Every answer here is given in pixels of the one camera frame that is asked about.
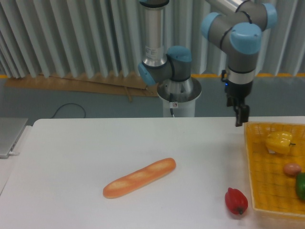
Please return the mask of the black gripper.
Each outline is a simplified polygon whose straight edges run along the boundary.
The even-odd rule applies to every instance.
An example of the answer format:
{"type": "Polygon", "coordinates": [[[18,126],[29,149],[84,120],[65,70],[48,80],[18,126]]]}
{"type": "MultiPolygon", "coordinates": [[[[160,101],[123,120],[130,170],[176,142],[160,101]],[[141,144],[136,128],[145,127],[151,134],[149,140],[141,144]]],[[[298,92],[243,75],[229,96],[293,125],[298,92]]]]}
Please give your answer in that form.
{"type": "Polygon", "coordinates": [[[245,104],[245,98],[250,94],[252,85],[253,82],[236,84],[231,81],[225,81],[226,106],[234,108],[236,116],[235,126],[242,126],[243,123],[248,122],[250,107],[245,104]]]}

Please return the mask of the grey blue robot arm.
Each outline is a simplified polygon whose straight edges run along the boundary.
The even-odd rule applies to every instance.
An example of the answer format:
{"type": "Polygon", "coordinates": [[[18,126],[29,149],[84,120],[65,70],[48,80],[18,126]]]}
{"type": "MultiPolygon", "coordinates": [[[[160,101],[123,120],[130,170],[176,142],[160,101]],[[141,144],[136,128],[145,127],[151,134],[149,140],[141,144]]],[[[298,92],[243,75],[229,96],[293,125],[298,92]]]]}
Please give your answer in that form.
{"type": "MultiPolygon", "coordinates": [[[[183,46],[164,47],[166,0],[142,0],[145,16],[145,54],[138,65],[143,81],[157,85],[165,117],[193,117],[195,102],[201,95],[200,83],[191,77],[192,54],[183,46]]],[[[228,62],[221,73],[226,105],[232,107],[236,126],[248,121],[250,94],[262,33],[277,23],[272,4],[249,0],[212,0],[217,12],[209,13],[201,23],[201,34],[223,51],[228,62]]]]}

